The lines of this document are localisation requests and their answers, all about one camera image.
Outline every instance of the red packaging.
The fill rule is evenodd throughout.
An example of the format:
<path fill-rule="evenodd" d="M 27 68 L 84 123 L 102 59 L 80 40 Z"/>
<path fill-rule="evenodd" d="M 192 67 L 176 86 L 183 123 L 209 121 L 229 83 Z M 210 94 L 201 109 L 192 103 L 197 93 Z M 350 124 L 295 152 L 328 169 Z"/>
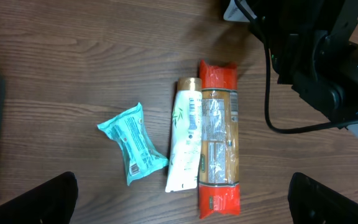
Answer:
<path fill-rule="evenodd" d="M 201 61 L 203 137 L 199 174 L 200 218 L 240 214 L 237 67 Z"/>

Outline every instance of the wet wipes package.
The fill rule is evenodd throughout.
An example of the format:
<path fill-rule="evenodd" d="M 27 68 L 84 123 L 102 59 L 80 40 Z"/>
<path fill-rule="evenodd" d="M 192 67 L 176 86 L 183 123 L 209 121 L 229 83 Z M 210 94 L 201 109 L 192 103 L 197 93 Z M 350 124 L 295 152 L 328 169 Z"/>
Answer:
<path fill-rule="evenodd" d="M 99 124 L 98 128 L 120 146 L 127 185 L 168 165 L 168 159 L 155 150 L 146 133 L 143 107 L 140 103 Z"/>

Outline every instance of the wooden table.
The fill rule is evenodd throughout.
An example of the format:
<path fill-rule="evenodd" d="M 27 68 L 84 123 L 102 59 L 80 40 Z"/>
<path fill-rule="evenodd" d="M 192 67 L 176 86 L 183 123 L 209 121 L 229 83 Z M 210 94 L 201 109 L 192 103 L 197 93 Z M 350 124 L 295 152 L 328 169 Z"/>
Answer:
<path fill-rule="evenodd" d="M 294 172 L 358 203 L 357 138 L 338 129 L 269 130 L 262 44 L 244 24 L 220 21 L 219 12 L 215 0 L 0 0 L 7 83 L 0 204 L 68 170 L 79 187 L 72 223 L 291 223 Z M 358 26 L 351 40 L 358 43 Z M 118 145 L 96 129 L 141 102 L 147 132 L 167 155 L 174 83 L 197 76 L 201 58 L 235 61 L 241 74 L 242 211 L 203 221 L 197 190 L 164 192 L 166 169 L 128 187 Z M 290 86 L 273 85 L 271 108 L 279 127 L 326 121 Z"/>

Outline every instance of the white label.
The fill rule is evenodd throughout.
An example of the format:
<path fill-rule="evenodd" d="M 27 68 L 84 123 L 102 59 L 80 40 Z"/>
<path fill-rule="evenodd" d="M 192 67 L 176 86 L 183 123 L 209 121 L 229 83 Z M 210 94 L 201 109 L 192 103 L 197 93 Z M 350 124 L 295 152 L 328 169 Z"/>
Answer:
<path fill-rule="evenodd" d="M 232 115 L 239 114 L 238 97 L 235 91 L 230 92 L 230 111 Z"/>
<path fill-rule="evenodd" d="M 208 143 L 208 182 L 215 183 L 215 143 Z"/>
<path fill-rule="evenodd" d="M 124 141 L 124 144 L 128 148 L 129 152 L 133 153 L 132 149 L 137 149 L 137 154 L 140 157 L 138 157 L 139 160 L 136 160 L 136 166 L 139 167 L 140 169 L 142 168 L 151 169 L 151 167 L 153 166 L 152 161 L 154 160 L 154 158 L 150 155 L 149 149 L 146 145 L 146 141 L 143 135 L 140 133 L 139 130 L 140 124 L 138 122 L 139 120 L 135 119 L 133 116 L 128 116 L 123 118 L 123 123 L 125 123 L 126 128 L 131 133 L 130 137 L 127 135 L 121 135 L 124 134 L 125 132 L 123 132 L 118 125 L 115 125 L 114 128 L 118 133 L 121 133 L 120 137 Z"/>
<path fill-rule="evenodd" d="M 136 175 L 139 173 L 139 167 L 137 166 L 137 164 L 133 164 L 130 166 L 130 170 L 129 170 L 129 174 L 130 175 Z"/>
<path fill-rule="evenodd" d="M 247 4 L 246 0 L 240 0 L 242 6 L 246 9 L 246 11 L 255 19 L 256 15 L 252 11 L 252 9 Z M 229 6 L 224 12 L 223 19 L 225 21 L 234 21 L 234 22 L 249 22 L 249 20 L 243 15 L 243 13 L 236 6 L 234 0 L 230 1 Z"/>
<path fill-rule="evenodd" d="M 226 182 L 226 143 L 217 142 L 215 150 L 216 150 L 215 152 L 216 183 L 225 183 Z"/>
<path fill-rule="evenodd" d="M 197 187 L 201 155 L 202 93 L 178 91 L 172 113 L 171 158 L 166 192 Z"/>
<path fill-rule="evenodd" d="M 203 141 L 225 141 L 223 99 L 203 99 Z"/>

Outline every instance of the black cable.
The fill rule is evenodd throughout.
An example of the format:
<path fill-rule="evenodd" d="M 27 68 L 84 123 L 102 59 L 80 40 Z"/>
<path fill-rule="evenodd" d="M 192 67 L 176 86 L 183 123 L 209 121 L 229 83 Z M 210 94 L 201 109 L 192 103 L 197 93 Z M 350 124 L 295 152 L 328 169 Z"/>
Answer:
<path fill-rule="evenodd" d="M 255 19 L 246 11 L 246 9 L 241 5 L 239 0 L 234 0 L 234 3 L 239 8 L 239 10 L 245 15 L 245 17 L 249 20 L 251 26 L 254 28 L 256 32 L 258 32 L 262 43 L 264 45 L 265 50 L 265 59 L 266 59 L 266 89 L 265 89 L 265 120 L 267 126 L 281 134 L 300 134 L 300 133 L 307 133 L 310 131 L 319 131 L 329 128 L 345 128 L 348 125 L 351 124 L 358 124 L 358 118 L 352 119 L 349 121 L 341 121 L 341 122 L 328 122 L 328 123 L 322 123 L 322 124 L 316 124 L 311 126 L 305 126 L 302 128 L 291 128 L 291 129 L 280 129 L 273 126 L 272 122 L 270 121 L 270 115 L 269 115 L 269 99 L 270 99 L 270 53 L 269 53 L 269 46 L 268 46 L 268 40 L 258 24 L 256 23 Z"/>

